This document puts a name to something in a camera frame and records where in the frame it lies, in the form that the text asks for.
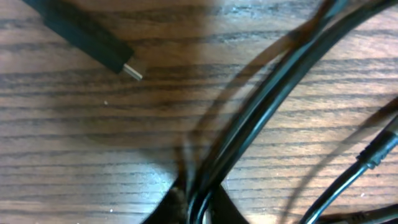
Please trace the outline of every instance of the wood grain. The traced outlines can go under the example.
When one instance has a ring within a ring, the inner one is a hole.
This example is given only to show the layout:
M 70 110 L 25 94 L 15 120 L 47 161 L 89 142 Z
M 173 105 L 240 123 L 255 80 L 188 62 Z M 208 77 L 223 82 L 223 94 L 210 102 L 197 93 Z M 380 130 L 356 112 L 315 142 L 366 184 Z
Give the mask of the wood grain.
M 0 223 L 139 223 L 176 176 L 175 150 L 206 152 L 264 79 L 261 53 L 318 4 L 73 2 L 128 41 L 147 74 L 107 71 L 22 1 L 0 0 Z M 229 174 L 251 223 L 300 218 L 386 122 L 346 139 L 398 95 L 397 24 L 395 7 L 334 47 Z M 397 184 L 393 151 L 326 212 L 397 203 Z

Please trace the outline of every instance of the table surface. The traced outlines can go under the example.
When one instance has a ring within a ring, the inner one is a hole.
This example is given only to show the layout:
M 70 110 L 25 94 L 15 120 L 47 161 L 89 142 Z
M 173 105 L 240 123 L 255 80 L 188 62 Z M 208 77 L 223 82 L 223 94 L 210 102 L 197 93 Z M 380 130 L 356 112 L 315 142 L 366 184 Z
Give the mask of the table surface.
M 129 42 L 146 77 L 109 72 L 22 1 L 0 0 L 0 223 L 139 223 L 176 177 L 178 151 L 206 152 L 266 76 L 262 52 L 318 1 L 73 2 Z M 297 220 L 386 123 L 396 101 L 371 116 L 398 95 L 397 37 L 395 7 L 279 108 L 223 183 L 251 223 Z M 397 185 L 393 151 L 326 212 L 397 203 Z

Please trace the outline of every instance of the wooden table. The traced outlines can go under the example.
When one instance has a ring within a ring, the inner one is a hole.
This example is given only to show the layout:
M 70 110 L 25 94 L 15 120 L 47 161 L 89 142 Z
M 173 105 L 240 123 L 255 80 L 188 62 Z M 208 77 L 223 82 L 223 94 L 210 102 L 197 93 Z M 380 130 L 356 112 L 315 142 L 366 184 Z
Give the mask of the wooden table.
M 74 2 L 130 43 L 145 80 L 109 72 L 22 1 L 0 0 L 0 223 L 139 223 L 174 180 L 176 150 L 209 148 L 264 79 L 261 52 L 318 1 Z M 224 181 L 251 223 L 297 220 L 386 123 L 397 102 L 356 132 L 398 95 L 397 37 L 395 7 L 290 94 Z M 397 203 L 397 185 L 393 151 L 327 213 Z

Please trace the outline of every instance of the black plug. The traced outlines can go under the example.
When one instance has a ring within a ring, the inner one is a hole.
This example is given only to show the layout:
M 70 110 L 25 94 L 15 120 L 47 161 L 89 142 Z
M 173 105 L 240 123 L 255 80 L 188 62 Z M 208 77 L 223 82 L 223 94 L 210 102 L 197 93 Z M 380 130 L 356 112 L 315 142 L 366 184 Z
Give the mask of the black plug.
M 90 16 L 62 0 L 23 0 L 44 18 L 44 24 L 115 73 L 142 75 L 126 63 L 134 51 Z

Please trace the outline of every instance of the black cord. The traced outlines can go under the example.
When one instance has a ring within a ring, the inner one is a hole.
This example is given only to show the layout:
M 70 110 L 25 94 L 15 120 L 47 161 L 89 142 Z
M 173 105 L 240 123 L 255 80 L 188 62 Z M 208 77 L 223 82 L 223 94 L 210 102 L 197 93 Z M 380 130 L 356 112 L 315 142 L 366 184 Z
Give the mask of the black cord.
M 314 223 L 322 212 L 367 169 L 378 166 L 398 144 L 398 116 L 384 128 L 357 157 L 358 161 L 341 174 L 308 209 L 299 224 Z
M 374 0 L 366 3 L 322 34 L 314 44 L 311 44 L 300 55 L 301 57 L 293 58 L 290 62 L 294 63 L 285 71 L 286 75 L 284 75 L 284 79 L 277 82 L 274 88 L 271 90 L 267 89 L 268 91 L 260 89 L 255 93 L 253 96 L 254 100 L 249 101 L 248 106 L 253 112 L 247 116 L 245 110 L 243 116 L 241 115 L 237 118 L 237 120 L 244 119 L 245 123 L 239 126 L 237 134 L 233 136 L 227 135 L 226 139 L 228 141 L 224 142 L 225 149 L 223 150 L 225 153 L 217 159 L 217 163 L 212 170 L 208 171 L 209 176 L 199 180 L 204 181 L 204 184 L 202 184 L 201 190 L 192 198 L 189 208 L 190 213 L 188 214 L 190 223 L 201 223 L 203 214 L 208 206 L 208 199 L 211 197 L 214 189 L 220 185 L 236 161 L 238 161 L 243 152 L 249 147 L 260 130 L 275 113 L 279 105 L 310 68 L 349 31 L 370 17 L 397 3 L 397 0 Z
M 200 194 L 198 193 L 201 192 L 201 189 L 205 189 L 209 185 L 213 186 L 213 188 L 218 187 L 219 184 L 213 185 L 212 183 L 215 180 L 215 177 L 213 176 L 213 171 L 216 165 L 220 163 L 220 161 L 222 161 L 222 159 L 219 158 L 225 157 L 225 154 L 228 154 L 230 152 L 233 141 L 235 141 L 237 138 L 240 138 L 239 135 L 242 130 L 247 129 L 244 127 L 244 125 L 251 123 L 251 117 L 254 114 L 258 114 L 258 112 L 256 111 L 258 107 L 261 107 L 264 100 L 266 100 L 266 98 L 272 94 L 272 90 L 278 83 L 280 83 L 281 80 L 284 79 L 284 77 L 287 75 L 287 72 L 295 64 L 297 59 L 300 58 L 306 52 L 306 50 L 308 50 L 314 44 L 322 29 L 334 18 L 336 14 L 344 9 L 346 3 L 346 0 L 327 0 L 321 5 L 320 10 L 313 18 L 313 30 L 311 30 L 311 32 L 307 32 L 306 34 L 302 34 L 301 38 L 297 42 L 296 47 L 294 47 L 281 60 L 281 62 L 278 64 L 278 66 L 276 66 L 274 71 L 266 78 L 265 81 L 262 82 L 256 92 L 248 100 L 245 109 L 242 110 L 242 113 L 231 124 L 229 131 L 226 133 L 223 140 L 218 141 L 212 147 L 213 149 L 211 150 L 210 155 L 203 161 L 203 164 L 197 173 L 195 179 L 196 181 L 194 181 L 194 186 L 192 190 L 193 195 L 190 196 L 191 202 L 197 201 L 196 197 L 200 196 Z M 224 176 L 229 172 L 229 170 L 230 169 L 226 169 L 222 173 L 217 172 L 217 174 L 221 174 L 222 176 Z M 199 209 L 199 204 L 196 204 L 196 206 L 197 207 L 195 208 L 195 203 L 191 203 L 189 213 L 192 212 L 192 214 L 203 215 L 204 210 L 198 213 L 197 209 Z
M 391 223 L 398 223 L 398 204 L 367 212 L 326 215 L 322 216 L 316 224 L 376 224 L 386 223 L 394 219 L 395 222 Z

